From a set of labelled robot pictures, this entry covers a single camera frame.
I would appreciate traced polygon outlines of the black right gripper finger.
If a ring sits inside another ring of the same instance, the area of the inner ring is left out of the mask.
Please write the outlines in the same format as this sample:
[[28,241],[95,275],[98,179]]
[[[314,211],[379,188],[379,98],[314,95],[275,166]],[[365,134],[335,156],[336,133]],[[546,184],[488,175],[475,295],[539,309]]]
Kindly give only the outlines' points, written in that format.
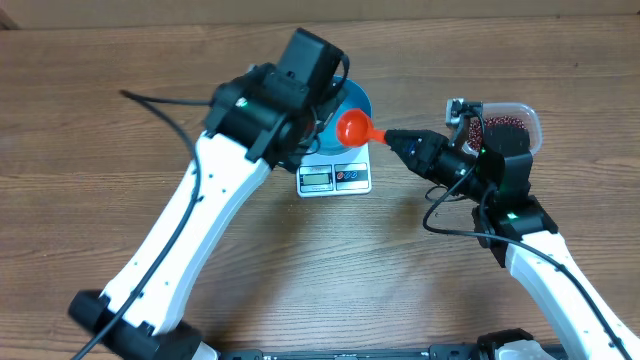
[[440,149],[448,138],[431,130],[387,130],[386,144],[392,150]]
[[434,157],[434,146],[425,142],[395,144],[391,150],[414,173],[429,173]]

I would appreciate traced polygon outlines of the red plastic measuring scoop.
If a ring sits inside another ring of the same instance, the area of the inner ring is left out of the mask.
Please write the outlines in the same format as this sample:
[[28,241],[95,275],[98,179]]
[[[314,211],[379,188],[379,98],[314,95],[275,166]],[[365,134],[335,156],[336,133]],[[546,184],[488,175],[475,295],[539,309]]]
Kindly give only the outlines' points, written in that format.
[[385,144],[385,133],[376,129],[371,117],[359,108],[345,111],[336,123],[336,137],[345,147],[356,148],[370,141]]

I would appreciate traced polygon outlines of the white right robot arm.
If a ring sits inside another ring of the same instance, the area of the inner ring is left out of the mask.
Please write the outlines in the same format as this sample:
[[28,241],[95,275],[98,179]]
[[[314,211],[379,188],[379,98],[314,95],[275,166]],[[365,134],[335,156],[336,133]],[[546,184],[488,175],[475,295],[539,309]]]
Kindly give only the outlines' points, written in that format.
[[639,338],[611,310],[572,258],[550,215],[530,193],[527,130],[484,130],[476,156],[429,130],[388,130],[386,144],[406,167],[474,202],[474,228],[462,231],[489,249],[543,312],[571,359],[636,359]]

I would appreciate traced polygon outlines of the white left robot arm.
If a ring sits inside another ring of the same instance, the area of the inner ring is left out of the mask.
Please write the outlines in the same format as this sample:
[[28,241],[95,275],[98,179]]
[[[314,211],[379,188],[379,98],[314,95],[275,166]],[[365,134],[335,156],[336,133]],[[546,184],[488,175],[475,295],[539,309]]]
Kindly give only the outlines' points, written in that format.
[[343,102],[348,56],[297,29],[276,63],[221,84],[174,195],[123,269],[101,290],[76,294],[68,312],[124,359],[215,359],[188,325],[193,286],[225,229],[272,170],[295,172]]

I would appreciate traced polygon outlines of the blue metal bowl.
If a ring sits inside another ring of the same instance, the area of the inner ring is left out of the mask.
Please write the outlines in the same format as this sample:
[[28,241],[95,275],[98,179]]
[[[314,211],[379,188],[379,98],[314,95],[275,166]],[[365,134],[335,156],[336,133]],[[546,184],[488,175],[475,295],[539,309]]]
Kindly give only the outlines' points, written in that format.
[[344,82],[344,101],[333,112],[326,128],[319,134],[319,155],[334,156],[366,143],[367,121],[372,118],[372,104],[367,92],[356,82]]

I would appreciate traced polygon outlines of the white digital kitchen scale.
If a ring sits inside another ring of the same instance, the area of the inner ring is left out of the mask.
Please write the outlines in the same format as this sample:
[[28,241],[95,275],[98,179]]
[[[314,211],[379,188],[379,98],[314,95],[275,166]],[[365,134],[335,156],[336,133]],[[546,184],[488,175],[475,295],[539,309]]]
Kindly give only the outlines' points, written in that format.
[[312,154],[302,158],[296,172],[301,198],[368,194],[372,190],[369,146],[336,155]]

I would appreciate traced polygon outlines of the red beans in container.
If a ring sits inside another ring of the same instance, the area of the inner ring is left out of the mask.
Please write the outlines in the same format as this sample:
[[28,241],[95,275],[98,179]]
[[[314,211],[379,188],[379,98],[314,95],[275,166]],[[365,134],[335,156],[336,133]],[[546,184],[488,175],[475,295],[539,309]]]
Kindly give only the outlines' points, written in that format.
[[[487,117],[484,119],[486,130],[494,130],[495,128],[513,128],[528,131],[524,122],[511,115],[502,115],[495,117]],[[482,144],[482,125],[478,118],[473,118],[470,122],[468,138],[466,144],[473,150],[478,152]]]

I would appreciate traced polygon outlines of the clear plastic bean container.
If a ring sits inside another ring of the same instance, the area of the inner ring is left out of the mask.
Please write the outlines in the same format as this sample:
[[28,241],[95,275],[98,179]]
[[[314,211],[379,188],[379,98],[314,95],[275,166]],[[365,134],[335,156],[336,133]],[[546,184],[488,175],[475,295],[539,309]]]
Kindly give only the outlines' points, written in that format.
[[[523,103],[484,103],[482,116],[487,128],[511,126],[524,129],[529,136],[529,150],[535,155],[543,142],[543,131],[537,113]],[[468,137],[462,145],[462,151],[473,156],[478,155],[481,142],[481,125],[477,117],[472,117]]]

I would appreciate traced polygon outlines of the beige cardboard back panel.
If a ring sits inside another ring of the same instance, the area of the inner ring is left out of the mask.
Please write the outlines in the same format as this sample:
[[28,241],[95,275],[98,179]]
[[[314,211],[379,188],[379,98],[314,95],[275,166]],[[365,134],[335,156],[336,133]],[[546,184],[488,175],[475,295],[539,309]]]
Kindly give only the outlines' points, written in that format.
[[1,0],[1,26],[165,25],[631,15],[639,0]]

